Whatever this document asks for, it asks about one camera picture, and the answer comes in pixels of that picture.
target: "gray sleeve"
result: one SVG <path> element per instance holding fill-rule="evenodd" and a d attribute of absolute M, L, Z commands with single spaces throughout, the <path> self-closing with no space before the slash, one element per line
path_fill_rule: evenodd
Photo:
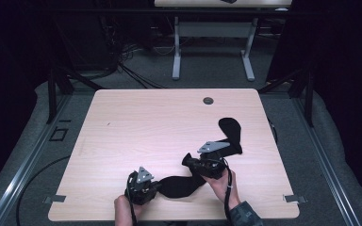
<path fill-rule="evenodd" d="M 247 201 L 230 210 L 230 217 L 234 226 L 262 226 L 263 221 L 252 209 Z"/>

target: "white desk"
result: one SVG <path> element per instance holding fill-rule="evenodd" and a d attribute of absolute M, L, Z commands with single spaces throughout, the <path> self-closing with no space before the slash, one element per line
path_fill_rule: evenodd
<path fill-rule="evenodd" d="M 155 6 L 161 8 L 287 8 L 291 0 L 237 0 L 233 4 L 221 0 L 155 0 Z M 173 79 L 178 80 L 181 68 L 181 50 L 179 37 L 233 37 L 247 38 L 244 50 L 240 51 L 246 77 L 255 81 L 249 59 L 252 42 L 255 37 L 257 19 L 251 23 L 197 23 L 174 20 L 174 64 Z"/>
<path fill-rule="evenodd" d="M 214 100 L 212 105 L 203 102 Z M 113 201 L 133 170 L 144 166 L 154 181 L 190 176 L 183 157 L 206 142 L 225 138 L 221 118 L 241 126 L 243 154 L 226 157 L 237 174 L 239 195 L 262 218 L 296 218 L 296 203 L 271 128 L 254 89 L 115 89 L 96 92 L 53 202 L 53 221 L 113 220 Z M 225 218 L 209 185 L 191 196 L 156 194 L 142 220 Z"/>

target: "gray floor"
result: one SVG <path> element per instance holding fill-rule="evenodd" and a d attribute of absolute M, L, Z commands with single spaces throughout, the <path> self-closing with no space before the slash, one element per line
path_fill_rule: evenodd
<path fill-rule="evenodd" d="M 173 53 L 160 55 L 155 51 L 135 51 L 124 64 L 133 71 L 148 77 L 166 88 L 250 88 L 265 86 L 267 69 L 270 66 L 276 40 L 257 37 L 251 53 L 256 80 L 248 82 L 244 75 L 239 50 L 244 40 L 193 39 L 182 48 L 180 80 L 172 80 Z M 158 48 L 160 52 L 169 49 Z M 108 89 L 142 89 L 125 72 L 118 71 L 108 77 L 94 80 Z M 67 128 L 63 141 L 46 141 L 41 146 L 41 156 L 35 161 L 31 175 L 42 167 L 63 156 L 71 154 L 75 140 L 88 111 L 93 92 L 73 81 L 76 92 L 58 116 L 54 126 Z M 300 204 L 300 216 L 296 219 L 265 219 L 266 225 L 346 225 L 337 205 L 330 184 L 316 156 L 316 145 L 307 132 L 299 110 L 300 101 L 291 100 L 285 94 L 288 84 L 276 92 L 261 95 L 266 114 L 273 122 L 278 135 L 278 149 L 282 156 L 292 189 L 297 195 L 305 195 L 307 203 Z M 36 89 L 39 99 L 22 137 L 0 174 L 0 201 L 22 166 L 26 157 L 38 146 L 38 138 L 45 130 L 48 116 L 47 85 Z M 362 188 L 344 161 L 343 146 L 337 129 L 318 95 L 313 105 L 315 132 L 335 170 L 352 209 L 362 225 Z M 113 225 L 113 222 L 51 222 L 47 218 L 50 205 L 42 203 L 46 196 L 56 193 L 67 160 L 60 161 L 41 173 L 27 188 L 20 207 L 22 225 Z M 16 224 L 15 202 L 4 215 L 4 225 Z M 222 222 L 190 222 L 189 225 L 222 225 Z M 170 225 L 164 222 L 143 222 L 142 225 Z"/>

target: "tape piece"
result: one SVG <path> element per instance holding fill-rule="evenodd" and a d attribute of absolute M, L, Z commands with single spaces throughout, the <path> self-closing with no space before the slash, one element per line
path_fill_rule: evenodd
<path fill-rule="evenodd" d="M 52 197 L 49 196 L 45 197 L 43 203 L 52 204 L 53 202 L 64 202 L 64 200 L 66 200 L 66 196 L 54 195 Z"/>
<path fill-rule="evenodd" d="M 284 196 L 284 200 L 286 202 L 297 202 L 298 204 L 307 202 L 307 198 L 305 196 L 297 195 Z"/>

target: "person's right hand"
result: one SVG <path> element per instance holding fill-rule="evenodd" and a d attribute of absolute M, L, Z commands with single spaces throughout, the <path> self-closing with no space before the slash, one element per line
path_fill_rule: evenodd
<path fill-rule="evenodd" d="M 238 196 L 238 190 L 237 190 L 237 177 L 236 174 L 231 170 L 232 173 L 232 188 L 230 193 L 230 199 L 228 203 L 229 209 L 233 209 L 235 206 L 240 204 L 239 196 Z M 208 178 L 205 176 L 202 176 L 208 184 L 210 184 L 211 188 L 213 189 L 214 193 L 216 194 L 217 198 L 221 202 L 224 202 L 225 200 L 225 192 L 228 187 L 228 170 L 225 169 L 222 172 L 222 177 L 218 180 L 214 178 Z"/>

